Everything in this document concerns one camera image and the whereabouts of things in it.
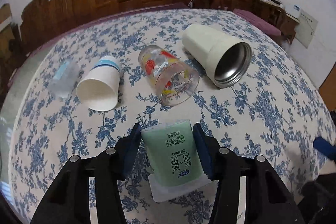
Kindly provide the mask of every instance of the clear plastic cup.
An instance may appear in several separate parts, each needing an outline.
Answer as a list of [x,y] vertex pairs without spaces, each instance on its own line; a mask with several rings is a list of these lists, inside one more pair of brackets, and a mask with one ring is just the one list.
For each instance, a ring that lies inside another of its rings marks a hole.
[[157,45],[143,48],[139,64],[162,104],[174,106],[193,95],[200,76],[196,70]]
[[76,80],[78,79],[80,68],[75,61],[66,60],[57,70],[48,85],[48,91],[55,99],[66,101],[69,99]]

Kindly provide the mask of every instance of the floral tablecloth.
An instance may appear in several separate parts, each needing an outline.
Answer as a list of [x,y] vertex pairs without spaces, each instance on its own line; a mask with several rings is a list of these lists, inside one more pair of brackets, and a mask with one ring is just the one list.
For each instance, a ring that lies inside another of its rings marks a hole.
[[[210,25],[249,41],[251,65],[232,87],[218,89],[182,46],[190,24]],[[155,43],[196,68],[201,76],[194,95],[173,108],[163,106],[146,81],[138,54]],[[76,96],[54,100],[47,86],[66,58],[78,61],[81,77],[102,56],[122,64],[119,105],[109,112],[87,109]],[[168,10],[106,21],[60,39],[42,62],[19,110],[11,143],[10,180],[17,210],[30,220],[48,186],[73,154],[98,155],[127,135],[134,123],[143,128],[176,119],[199,122],[235,153],[263,154],[297,196],[317,177],[325,157],[312,147],[316,136],[335,141],[335,128],[319,93],[302,69],[268,36],[231,12]],[[140,146],[132,174],[119,191],[128,223],[207,223],[216,182],[174,200],[155,203],[150,163]],[[90,207],[96,222],[94,178]]]

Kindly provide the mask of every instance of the white paper cup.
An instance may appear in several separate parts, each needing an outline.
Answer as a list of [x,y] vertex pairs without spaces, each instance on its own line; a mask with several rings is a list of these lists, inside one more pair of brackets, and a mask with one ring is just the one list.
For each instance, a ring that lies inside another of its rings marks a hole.
[[81,103],[96,111],[108,111],[118,104],[120,82],[120,62],[105,56],[94,65],[77,86],[77,96]]

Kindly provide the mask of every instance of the blue gripper pad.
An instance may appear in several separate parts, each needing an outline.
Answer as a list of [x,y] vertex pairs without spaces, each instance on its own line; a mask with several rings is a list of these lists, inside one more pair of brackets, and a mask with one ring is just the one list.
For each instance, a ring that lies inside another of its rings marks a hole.
[[136,123],[128,137],[120,138],[115,145],[121,161],[121,172],[124,178],[131,173],[141,142],[141,126]]
[[217,180],[218,178],[215,173],[215,159],[216,153],[221,146],[215,138],[205,136],[203,129],[198,122],[193,127],[193,136],[204,174],[206,174],[210,180]]
[[313,147],[325,155],[328,159],[336,161],[336,146],[331,145],[322,137],[317,137],[313,141]]

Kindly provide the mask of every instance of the screw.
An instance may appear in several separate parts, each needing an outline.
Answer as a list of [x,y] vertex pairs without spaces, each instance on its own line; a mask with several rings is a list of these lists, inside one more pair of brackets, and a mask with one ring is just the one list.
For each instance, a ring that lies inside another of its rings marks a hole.
[[108,155],[112,155],[112,154],[114,154],[115,152],[116,152],[116,150],[115,150],[113,147],[108,148],[108,149],[106,150],[106,154],[108,154]]
[[226,148],[226,147],[222,147],[222,148],[220,148],[219,149],[219,152],[221,153],[221,154],[227,154],[227,153],[229,153],[229,150]]
[[258,155],[257,156],[257,161],[264,162],[265,161],[265,157],[263,155]]
[[71,162],[76,162],[79,159],[79,157],[77,155],[73,155],[70,157],[70,161]]

